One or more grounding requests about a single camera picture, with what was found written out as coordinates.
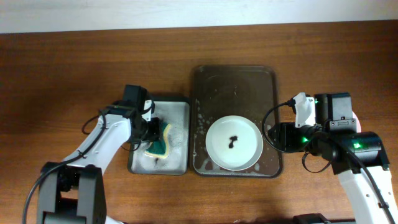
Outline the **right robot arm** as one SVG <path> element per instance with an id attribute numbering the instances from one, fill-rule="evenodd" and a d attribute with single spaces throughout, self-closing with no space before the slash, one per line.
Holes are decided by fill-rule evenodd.
<path id="1" fill-rule="evenodd" d="M 293 122 L 261 127 L 281 153 L 320 156 L 333 169 L 351 204 L 356 223 L 397 223 L 390 162 L 381 138 L 362 132 L 349 93 L 299 93 L 284 102 Z"/>

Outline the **green yellow sponge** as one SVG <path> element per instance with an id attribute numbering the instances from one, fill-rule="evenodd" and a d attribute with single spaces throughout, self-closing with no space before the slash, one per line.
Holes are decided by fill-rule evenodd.
<path id="1" fill-rule="evenodd" d="M 161 138 L 150 144 L 150 146 L 145 150 L 145 155 L 154 157 L 156 159 L 165 159 L 170 151 L 169 144 L 169 131 L 171 125 L 169 123 L 161 124 Z"/>

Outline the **large brown tray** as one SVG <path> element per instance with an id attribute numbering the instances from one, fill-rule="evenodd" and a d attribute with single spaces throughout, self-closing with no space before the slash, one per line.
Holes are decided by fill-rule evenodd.
<path id="1" fill-rule="evenodd" d="M 275 72 L 261 65 L 200 65 L 193 69 L 190 94 L 190 168 L 204 177 L 273 179 L 284 168 L 283 156 L 268 144 L 257 162 L 240 171 L 226 170 L 208 156 L 205 138 L 210 126 L 237 115 L 261 128 L 263 117 L 277 105 Z"/>

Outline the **pale green plate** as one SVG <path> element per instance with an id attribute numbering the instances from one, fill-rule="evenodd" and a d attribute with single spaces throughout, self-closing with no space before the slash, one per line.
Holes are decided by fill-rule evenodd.
<path id="1" fill-rule="evenodd" d="M 210 159 L 226 170 L 241 171 L 254 165 L 263 152 L 259 128 L 249 119 L 230 115 L 208 129 L 205 146 Z"/>

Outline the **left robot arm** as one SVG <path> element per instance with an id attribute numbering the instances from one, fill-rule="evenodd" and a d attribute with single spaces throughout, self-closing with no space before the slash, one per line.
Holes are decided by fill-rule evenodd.
<path id="1" fill-rule="evenodd" d="M 151 94 L 137 85 L 126 85 L 120 100 L 99 110 L 83 143 L 63 161 L 43 166 L 32 188 L 39 192 L 37 223 L 116 223 L 107 214 L 105 170 L 124 143 L 135 151 L 160 138 L 154 110 Z"/>

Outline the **small grey metal tray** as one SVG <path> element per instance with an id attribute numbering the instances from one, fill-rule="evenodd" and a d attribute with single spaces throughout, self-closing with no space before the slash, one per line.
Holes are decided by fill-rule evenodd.
<path id="1" fill-rule="evenodd" d="M 183 175 L 188 166 L 190 102 L 183 96 L 156 96 L 152 119 L 160 122 L 160 139 L 142 141 L 129 153 L 132 174 Z"/>

